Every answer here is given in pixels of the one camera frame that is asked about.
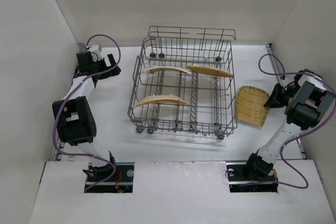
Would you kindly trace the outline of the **green-rimmed bamboo woven plate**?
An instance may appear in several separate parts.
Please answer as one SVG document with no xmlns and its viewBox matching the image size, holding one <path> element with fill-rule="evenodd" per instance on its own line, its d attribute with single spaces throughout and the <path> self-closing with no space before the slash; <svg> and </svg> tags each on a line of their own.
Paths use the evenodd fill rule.
<svg viewBox="0 0 336 224">
<path fill-rule="evenodd" d="M 263 127 L 269 113 L 269 107 L 264 105 L 269 98 L 269 93 L 263 89 L 241 86 L 236 99 L 237 121 L 252 127 Z"/>
</svg>

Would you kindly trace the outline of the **orange fish-shaped woven plate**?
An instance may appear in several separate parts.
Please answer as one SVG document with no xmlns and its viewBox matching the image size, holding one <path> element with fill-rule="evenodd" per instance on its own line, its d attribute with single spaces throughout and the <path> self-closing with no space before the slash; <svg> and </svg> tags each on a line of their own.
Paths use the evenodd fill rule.
<svg viewBox="0 0 336 224">
<path fill-rule="evenodd" d="M 150 95 L 145 98 L 143 98 L 138 104 L 133 105 L 132 108 L 136 108 L 139 106 L 144 106 L 147 104 L 163 104 L 163 103 L 168 103 L 168 104 L 181 104 L 185 106 L 191 106 L 190 103 L 184 101 L 180 97 L 176 95 Z"/>
</svg>

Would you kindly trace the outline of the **orange square woven plate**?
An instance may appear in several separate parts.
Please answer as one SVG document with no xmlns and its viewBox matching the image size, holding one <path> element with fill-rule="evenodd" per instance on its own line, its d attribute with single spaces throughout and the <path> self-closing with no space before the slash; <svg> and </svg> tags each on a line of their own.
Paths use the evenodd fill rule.
<svg viewBox="0 0 336 224">
<path fill-rule="evenodd" d="M 194 72 L 205 74 L 208 76 L 224 77 L 224 78 L 232 78 L 234 76 L 230 72 L 215 67 L 192 65 L 192 66 L 186 66 L 186 68 Z"/>
</svg>

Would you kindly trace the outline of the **yellow rectangular bamboo mat plate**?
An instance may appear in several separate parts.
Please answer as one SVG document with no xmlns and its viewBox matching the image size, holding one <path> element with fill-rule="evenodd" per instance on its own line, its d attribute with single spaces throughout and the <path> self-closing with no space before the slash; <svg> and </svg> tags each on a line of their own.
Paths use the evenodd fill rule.
<svg viewBox="0 0 336 224">
<path fill-rule="evenodd" d="M 179 68 L 179 67 L 170 67 L 170 66 L 154 66 L 154 67 L 145 68 L 143 70 L 144 73 L 145 72 L 155 73 L 159 71 L 175 71 L 175 72 L 184 73 L 186 75 L 191 75 L 191 72 L 188 69 Z"/>
</svg>

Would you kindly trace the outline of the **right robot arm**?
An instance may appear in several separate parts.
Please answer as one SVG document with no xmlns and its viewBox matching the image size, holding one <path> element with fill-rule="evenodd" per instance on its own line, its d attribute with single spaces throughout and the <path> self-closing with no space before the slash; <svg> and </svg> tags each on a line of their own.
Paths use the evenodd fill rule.
<svg viewBox="0 0 336 224">
<path fill-rule="evenodd" d="M 268 175 L 285 143 L 316 127 L 334 100 L 334 92 L 326 89 L 322 77 L 309 69 L 300 70 L 285 87 L 277 84 L 264 106 L 285 107 L 286 118 L 272 138 L 249 156 L 246 169 Z"/>
</svg>

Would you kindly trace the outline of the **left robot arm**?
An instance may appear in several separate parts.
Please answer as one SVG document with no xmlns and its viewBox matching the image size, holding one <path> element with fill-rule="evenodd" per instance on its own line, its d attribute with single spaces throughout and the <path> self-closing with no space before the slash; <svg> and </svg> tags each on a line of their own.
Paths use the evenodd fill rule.
<svg viewBox="0 0 336 224">
<path fill-rule="evenodd" d="M 111 152 L 102 153 L 93 144 L 97 125 L 88 98 L 98 81 L 121 73 L 120 60 L 115 59 L 113 54 L 103 57 L 97 50 L 80 52 L 76 56 L 78 65 L 70 90 L 61 100 L 52 104 L 55 118 L 53 144 L 62 155 L 69 153 L 58 147 L 58 141 L 79 148 L 80 151 L 74 153 L 74 156 L 89 159 L 91 164 L 85 170 L 89 177 L 100 178 L 103 174 L 111 177 L 116 172 L 116 163 Z"/>
</svg>

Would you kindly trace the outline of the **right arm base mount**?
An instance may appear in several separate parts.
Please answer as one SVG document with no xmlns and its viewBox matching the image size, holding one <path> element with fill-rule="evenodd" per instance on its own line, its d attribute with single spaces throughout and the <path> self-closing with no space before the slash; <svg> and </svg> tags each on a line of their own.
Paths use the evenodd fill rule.
<svg viewBox="0 0 336 224">
<path fill-rule="evenodd" d="M 226 163 L 225 176 L 231 193 L 277 193 L 278 177 L 273 169 L 267 175 L 246 168 L 244 162 Z"/>
</svg>

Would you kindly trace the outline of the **aluminium rail left side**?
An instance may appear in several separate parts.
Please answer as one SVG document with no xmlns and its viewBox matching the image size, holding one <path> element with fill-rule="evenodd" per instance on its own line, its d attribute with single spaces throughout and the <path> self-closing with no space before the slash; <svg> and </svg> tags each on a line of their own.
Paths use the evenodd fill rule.
<svg viewBox="0 0 336 224">
<path fill-rule="evenodd" d="M 55 121 L 54 121 L 53 129 L 52 129 L 52 142 L 53 142 L 53 147 L 54 147 L 54 150 L 53 150 L 53 153 L 52 153 L 53 154 L 52 155 L 53 156 L 52 161 L 55 161 L 55 162 L 61 161 L 62 157 L 64 156 L 63 148 L 64 148 L 65 144 L 60 140 L 59 133 L 58 133 L 58 130 L 57 130 L 58 123 L 60 122 L 61 113 L 64 109 L 64 106 L 62 106 L 62 104 L 63 104 L 64 100 L 66 102 L 68 102 L 68 100 L 70 99 L 70 95 L 74 93 L 73 90 L 77 91 L 79 89 L 79 88 L 77 88 L 77 86 L 82 86 L 83 85 L 82 79 L 83 78 L 80 78 L 80 80 L 75 81 L 75 77 L 73 78 L 72 83 L 71 83 L 71 87 L 70 87 L 68 93 L 60 101 L 60 105 L 57 106 L 57 108 L 53 110 Z"/>
</svg>

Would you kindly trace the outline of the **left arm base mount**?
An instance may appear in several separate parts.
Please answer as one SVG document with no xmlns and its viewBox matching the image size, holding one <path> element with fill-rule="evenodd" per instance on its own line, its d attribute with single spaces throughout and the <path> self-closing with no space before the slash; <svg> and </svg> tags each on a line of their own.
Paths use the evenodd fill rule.
<svg viewBox="0 0 336 224">
<path fill-rule="evenodd" d="M 113 168 L 109 165 L 92 167 L 91 164 L 89 164 L 87 169 L 82 170 L 86 175 L 84 193 L 132 193 L 134 168 L 135 163 L 116 163 L 116 171 L 112 177 L 92 186 L 110 176 L 113 172 Z"/>
</svg>

